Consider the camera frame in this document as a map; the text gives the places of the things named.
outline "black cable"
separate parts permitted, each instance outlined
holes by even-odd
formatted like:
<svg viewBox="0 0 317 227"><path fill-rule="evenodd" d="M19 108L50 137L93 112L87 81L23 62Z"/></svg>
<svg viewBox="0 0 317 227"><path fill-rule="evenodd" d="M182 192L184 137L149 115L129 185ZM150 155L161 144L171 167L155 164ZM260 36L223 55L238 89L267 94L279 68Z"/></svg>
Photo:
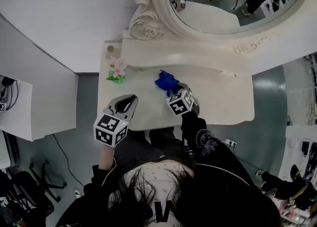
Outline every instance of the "black cable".
<svg viewBox="0 0 317 227"><path fill-rule="evenodd" d="M18 99L18 97L19 97L19 86L18 86L17 81L15 81L15 84L16 84L16 89L17 89L16 98L15 98L15 101L14 101L13 105L10 106L10 107L8 107L8 108L6 109L6 111L9 110L9 109L11 109L11 108L16 104L16 101L17 101L17 99Z"/></svg>
<svg viewBox="0 0 317 227"><path fill-rule="evenodd" d="M56 136L55 136L54 134L52 134L52 135L53 135L53 137L55 138L57 145L59 146L59 148L61 149L61 151L63 152L63 154L64 154L64 156L65 156L65 158L66 158L66 160L67 160L67 168L68 168L68 170L69 170L69 173L74 177L75 180L77 180L77 182L78 182L79 184L81 184L81 185L84 187L84 185L83 185L83 184L75 177L75 175L73 175L73 173L71 172L71 170L70 170L70 168L69 168L69 160L68 160L68 157L66 156L65 152L63 151L63 149L60 147L59 142L58 142Z"/></svg>

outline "zipper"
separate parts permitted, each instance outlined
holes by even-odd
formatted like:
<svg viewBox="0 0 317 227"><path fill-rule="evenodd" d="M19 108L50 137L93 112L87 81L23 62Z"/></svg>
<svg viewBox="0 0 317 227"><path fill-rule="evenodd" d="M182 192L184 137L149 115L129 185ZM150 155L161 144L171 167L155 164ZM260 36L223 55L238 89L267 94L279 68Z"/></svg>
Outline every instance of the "zipper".
<svg viewBox="0 0 317 227"><path fill-rule="evenodd" d="M114 160L115 166L114 166L114 168L112 168L111 171L107 174L107 176L105 177L104 182L102 183L101 187L103 187L103 185L104 185L106 179L108 178L108 176L110 175L110 173L112 173L112 171L117 167L117 162L116 162L115 158L113 158L113 160Z"/></svg>
<svg viewBox="0 0 317 227"><path fill-rule="evenodd" d="M216 169L225 171L225 172L227 172L227 173L233 175L234 177L237 177L238 179L240 179L241 181L243 181L245 184L247 184L248 186L250 186L250 184L247 183L243 178L241 178L240 176L238 176L238 175L236 175L236 174L234 174L234 173L232 173L232 172L230 172L230 171L228 171L228 170L226 170L226 169L223 169L223 168L220 168L220 167L217 167L217 166L205 165L205 164L196 164L196 165L214 167L214 168L216 168Z"/></svg>

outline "blue cloth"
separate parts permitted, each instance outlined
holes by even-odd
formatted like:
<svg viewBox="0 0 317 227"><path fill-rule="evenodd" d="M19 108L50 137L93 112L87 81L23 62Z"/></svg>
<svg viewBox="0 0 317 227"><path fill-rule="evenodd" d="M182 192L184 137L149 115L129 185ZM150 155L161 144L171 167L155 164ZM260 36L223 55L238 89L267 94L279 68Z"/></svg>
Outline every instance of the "blue cloth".
<svg viewBox="0 0 317 227"><path fill-rule="evenodd" d="M168 97L170 97L170 90L172 90L173 95L178 93L180 88L177 84L179 81L176 80L172 74L161 70L161 73L158 76L159 79L155 80L155 84L164 91L167 91Z"/></svg>

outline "office chair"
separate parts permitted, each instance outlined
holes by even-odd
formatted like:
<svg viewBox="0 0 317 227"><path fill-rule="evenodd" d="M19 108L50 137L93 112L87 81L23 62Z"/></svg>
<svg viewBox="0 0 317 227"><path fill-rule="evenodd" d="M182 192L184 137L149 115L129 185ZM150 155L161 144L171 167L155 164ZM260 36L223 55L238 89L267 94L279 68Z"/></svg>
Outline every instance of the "office chair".
<svg viewBox="0 0 317 227"><path fill-rule="evenodd" d="M45 191L28 172L10 175L11 179L4 172L0 172L0 196L6 198L6 207L27 226L45 227L46 217L54 211Z"/></svg>
<svg viewBox="0 0 317 227"><path fill-rule="evenodd" d="M64 182L63 186L59 186L59 185L52 185L52 184L49 184L46 182L46 179L45 179L45 166L48 165L49 162L48 161L45 161L43 164L42 164L42 175L41 177L39 177L37 175L37 173L33 170L34 168L34 164L31 163L30 164L30 170L32 172L32 174L34 175L34 177L36 178L36 180L38 181L38 183L40 184L40 186L45 189L47 191L47 193L49 193L49 195L56 201L56 202L59 202L60 201L60 197L55 197L53 195L53 193L50 191L50 188L55 188L55 189L64 189L66 186L67 186L67 183Z"/></svg>

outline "artificial flower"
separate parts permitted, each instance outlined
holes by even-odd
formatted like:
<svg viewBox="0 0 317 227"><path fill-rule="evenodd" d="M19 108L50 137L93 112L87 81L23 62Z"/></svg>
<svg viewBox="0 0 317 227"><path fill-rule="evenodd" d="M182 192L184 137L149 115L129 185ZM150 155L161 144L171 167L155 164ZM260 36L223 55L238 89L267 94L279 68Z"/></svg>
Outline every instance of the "artificial flower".
<svg viewBox="0 0 317 227"><path fill-rule="evenodd" d="M124 62L122 58L118 58L114 61L114 74L113 77L117 78L118 76L125 76L125 69L127 68L127 64Z"/></svg>

